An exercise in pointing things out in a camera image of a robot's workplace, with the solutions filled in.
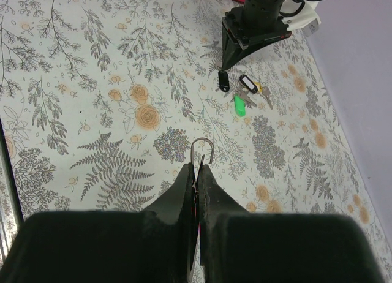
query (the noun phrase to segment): black key fob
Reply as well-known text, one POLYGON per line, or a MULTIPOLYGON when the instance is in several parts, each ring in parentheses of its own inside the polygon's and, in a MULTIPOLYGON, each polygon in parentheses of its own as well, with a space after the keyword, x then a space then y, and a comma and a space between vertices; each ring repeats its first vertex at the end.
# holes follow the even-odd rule
POLYGON ((239 81, 241 84, 246 87, 251 93, 255 94, 258 91, 258 88, 255 83, 247 76, 247 75, 241 75, 239 76, 239 81))
POLYGON ((218 72, 218 78, 219 78, 219 89, 222 90, 223 92, 228 92, 230 90, 230 84, 228 82, 228 73, 220 70, 218 72))

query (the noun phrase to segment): green key fob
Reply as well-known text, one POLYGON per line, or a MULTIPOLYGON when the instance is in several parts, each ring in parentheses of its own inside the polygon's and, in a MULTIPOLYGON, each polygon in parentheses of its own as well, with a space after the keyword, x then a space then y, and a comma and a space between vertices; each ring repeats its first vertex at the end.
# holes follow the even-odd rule
POLYGON ((245 116, 245 102, 238 96, 234 96, 235 112, 238 116, 245 116))

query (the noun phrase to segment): wall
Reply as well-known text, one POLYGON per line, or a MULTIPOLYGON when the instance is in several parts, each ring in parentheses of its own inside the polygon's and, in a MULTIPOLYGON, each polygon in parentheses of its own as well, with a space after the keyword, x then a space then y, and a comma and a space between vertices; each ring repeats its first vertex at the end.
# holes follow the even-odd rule
POLYGON ((308 41, 392 245, 391 0, 327 0, 308 41))

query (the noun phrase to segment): metal key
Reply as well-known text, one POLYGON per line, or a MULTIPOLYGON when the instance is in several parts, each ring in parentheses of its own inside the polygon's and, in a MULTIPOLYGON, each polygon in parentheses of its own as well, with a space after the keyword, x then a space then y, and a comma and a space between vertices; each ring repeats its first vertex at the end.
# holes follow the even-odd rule
POLYGON ((265 99, 267 100, 269 108, 273 109, 274 107, 272 106, 272 102, 270 99, 271 91, 267 86, 263 86, 262 94, 264 95, 265 99))
POLYGON ((255 104, 255 103, 249 98, 248 93, 249 93, 249 92, 246 92, 246 91, 240 89, 240 90, 238 91, 238 94, 237 94, 237 95, 238 95, 239 98, 241 98, 243 101, 249 102, 251 105, 253 105, 254 107, 256 107, 257 104, 255 104))

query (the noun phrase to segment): key ring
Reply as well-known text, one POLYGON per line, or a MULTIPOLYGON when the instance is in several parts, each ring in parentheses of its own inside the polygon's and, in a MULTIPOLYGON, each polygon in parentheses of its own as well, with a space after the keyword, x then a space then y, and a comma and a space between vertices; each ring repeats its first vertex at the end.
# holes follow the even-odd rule
POLYGON ((210 145, 211 157, 209 158, 209 164, 211 165, 213 163, 213 158, 214 158, 214 143, 210 139, 204 138, 204 137, 197 138, 195 141, 192 142, 192 145, 190 146, 190 163, 192 165, 194 164, 194 146, 195 146, 195 143, 198 141, 205 141, 210 145))

